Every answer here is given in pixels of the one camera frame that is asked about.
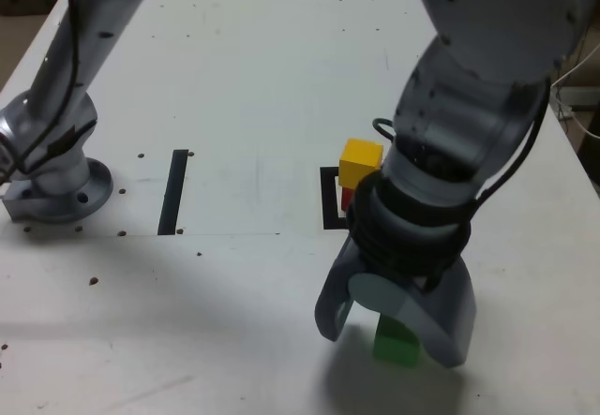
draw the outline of floor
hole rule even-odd
[[[46,20],[46,16],[0,16],[0,88],[3,88],[12,71],[21,61],[29,44]]]

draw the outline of black tape strip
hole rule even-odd
[[[187,164],[188,150],[173,150],[165,199],[162,202],[162,212],[158,221],[158,235],[175,234]]]
[[[324,230],[347,229],[346,218],[338,216],[336,176],[338,176],[338,167],[321,167],[322,228]]]

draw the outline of red block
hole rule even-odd
[[[341,210],[346,212],[350,206],[350,200],[353,198],[354,190],[351,188],[341,188]]]

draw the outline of stacked blocks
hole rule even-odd
[[[339,159],[341,210],[346,212],[358,183],[382,165],[383,146],[373,141],[348,139]]]

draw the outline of toy block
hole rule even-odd
[[[373,141],[348,139],[339,159],[339,185],[355,190],[358,183],[382,165],[383,146]]]
[[[379,361],[413,368],[419,360],[420,342],[404,324],[380,315],[373,345],[373,357]]]
[[[348,210],[348,206],[350,206],[350,201],[352,200],[354,195],[354,190],[351,188],[342,187],[341,188],[341,210],[346,212]]]

